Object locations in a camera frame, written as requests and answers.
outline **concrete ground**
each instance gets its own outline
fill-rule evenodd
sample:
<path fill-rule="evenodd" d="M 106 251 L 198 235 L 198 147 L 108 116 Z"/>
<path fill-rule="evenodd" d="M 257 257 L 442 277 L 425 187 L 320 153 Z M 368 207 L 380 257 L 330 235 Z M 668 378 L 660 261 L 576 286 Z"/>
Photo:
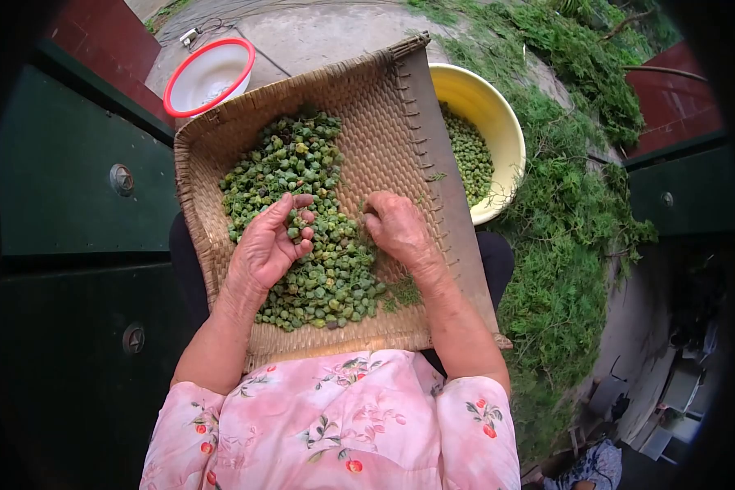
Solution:
<path fill-rule="evenodd" d="M 255 9 L 265 3 L 264 9 Z M 219 16 L 225 25 L 212 34 L 203 34 L 198 45 L 219 38 L 244 37 L 257 49 L 256 61 L 247 89 L 277 82 L 337 61 L 348 60 L 364 53 L 385 48 L 408 36 L 410 31 L 444 34 L 441 26 L 421 16 L 412 16 L 402 5 L 373 0 L 368 2 L 294 1 L 286 7 L 283 2 L 255 2 L 241 0 L 196 0 L 172 17 L 156 35 L 163 46 L 146 85 L 162 96 L 174 69 L 189 55 L 187 48 L 177 40 L 192 27 L 202 25 L 208 18 Z M 214 20 L 205 24 L 217 25 Z M 431 62 L 446 63 L 441 47 L 432 42 L 427 48 Z"/>
<path fill-rule="evenodd" d="M 154 16 L 158 10 L 172 2 L 174 0 L 125 0 L 127 6 L 142 22 Z"/>
<path fill-rule="evenodd" d="M 668 342 L 667 259 L 657 247 L 641 254 L 631 278 L 608 296 L 599 358 L 575 394 L 576 400 L 588 397 L 593 379 L 607 378 L 615 363 L 612 374 L 627 380 L 630 399 L 617 436 L 629 444 L 656 408 L 676 352 Z"/>
<path fill-rule="evenodd" d="M 206 22 L 212 17 L 220 20 Z M 223 37 L 250 40 L 260 53 L 248 90 L 384 48 L 407 37 L 411 30 L 451 35 L 464 27 L 444 29 L 425 17 L 412 16 L 393 0 L 195 0 L 156 34 L 163 48 L 147 77 L 147 86 L 162 96 L 172 72 L 189 54 L 177 38 L 192 27 L 215 26 L 221 21 L 226 27 L 203 34 L 196 46 Z M 427 49 L 431 62 L 448 61 L 434 42 Z M 528 64 L 529 75 L 522 82 L 537 84 L 570 108 L 569 95 L 552 70 L 530 52 Z M 593 148 L 590 153 L 620 162 L 614 149 L 601 152 Z M 645 256 L 633 267 L 628 282 L 610 293 L 599 358 L 592 375 L 572 392 L 574 399 L 586 397 L 592 379 L 609 376 L 620 356 L 614 374 L 628 380 L 631 403 L 618 425 L 618 434 L 627 442 L 656 406 L 674 356 L 667 347 L 666 260 L 655 249 L 647 250 Z"/>

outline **woven bamboo basket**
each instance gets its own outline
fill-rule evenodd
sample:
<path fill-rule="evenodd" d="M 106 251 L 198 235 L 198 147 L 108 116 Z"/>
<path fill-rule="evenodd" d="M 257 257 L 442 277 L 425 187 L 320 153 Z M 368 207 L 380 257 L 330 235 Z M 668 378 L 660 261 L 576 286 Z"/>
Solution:
<path fill-rule="evenodd" d="M 489 304 L 465 192 L 427 70 L 424 48 L 429 42 L 423 32 L 387 49 L 266 85 L 214 107 L 180 129 L 174 145 L 178 199 L 210 308 L 234 251 L 218 181 L 235 166 L 240 153 L 255 146 L 262 127 L 282 114 L 294 114 L 301 103 L 313 103 L 343 120 L 343 133 L 336 140 L 345 155 L 337 189 L 340 211 L 359 217 L 360 201 L 377 190 L 418 201 L 464 293 L 477 305 L 497 344 L 511 347 L 498 333 Z M 433 123 L 425 132 L 428 119 Z M 430 182 L 429 175 L 442 169 L 449 177 Z M 397 281 L 405 273 L 386 255 L 379 256 L 376 267 L 383 281 Z M 422 304 L 399 308 L 395 314 L 379 308 L 375 318 L 336 330 L 305 325 L 285 332 L 274 325 L 254 324 L 245 371 L 287 359 L 431 346 Z"/>

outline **red brick wall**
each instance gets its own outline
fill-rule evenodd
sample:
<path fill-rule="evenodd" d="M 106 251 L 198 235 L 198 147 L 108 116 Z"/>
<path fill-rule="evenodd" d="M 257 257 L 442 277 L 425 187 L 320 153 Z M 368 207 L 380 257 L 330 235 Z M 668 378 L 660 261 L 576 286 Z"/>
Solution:
<path fill-rule="evenodd" d="M 645 66 L 667 67 L 703 75 L 686 42 L 679 42 L 647 61 Z M 707 83 L 679 75 L 630 71 L 626 81 L 639 97 L 646 127 L 630 158 L 689 140 L 721 128 L 719 108 Z"/>
<path fill-rule="evenodd" d="M 69 0 L 46 36 L 164 123 L 163 100 L 144 81 L 160 44 L 124 0 Z"/>

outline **sleeve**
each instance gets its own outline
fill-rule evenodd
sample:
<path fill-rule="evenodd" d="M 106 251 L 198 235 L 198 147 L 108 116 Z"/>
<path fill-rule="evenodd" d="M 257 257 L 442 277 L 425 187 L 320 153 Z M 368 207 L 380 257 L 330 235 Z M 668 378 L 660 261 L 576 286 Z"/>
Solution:
<path fill-rule="evenodd" d="M 448 383 L 437 398 L 445 488 L 520 488 L 509 399 L 484 376 Z"/>
<path fill-rule="evenodd" d="M 225 396 L 190 382 L 169 390 L 149 440 L 139 488 L 203 488 L 216 461 L 224 401 Z"/>

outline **black pants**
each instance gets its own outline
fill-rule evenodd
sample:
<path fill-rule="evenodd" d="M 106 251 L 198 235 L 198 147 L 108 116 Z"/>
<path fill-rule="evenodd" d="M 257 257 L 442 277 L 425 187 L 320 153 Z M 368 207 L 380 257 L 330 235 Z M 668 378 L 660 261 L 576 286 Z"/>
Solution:
<path fill-rule="evenodd" d="M 477 233 L 477 242 L 484 275 L 488 280 L 490 299 L 493 301 L 493 309 L 497 310 L 506 285 L 512 278 L 514 255 L 510 244 L 499 234 L 480 231 Z M 196 259 L 194 243 L 190 239 L 182 214 L 177 214 L 171 224 L 169 252 L 171 253 L 171 266 L 183 290 L 183 301 L 185 301 L 190 320 L 194 328 L 198 329 L 210 315 L 207 308 L 207 290 L 199 261 Z M 426 349 L 421 352 L 438 372 L 444 376 L 447 375 L 435 350 Z"/>

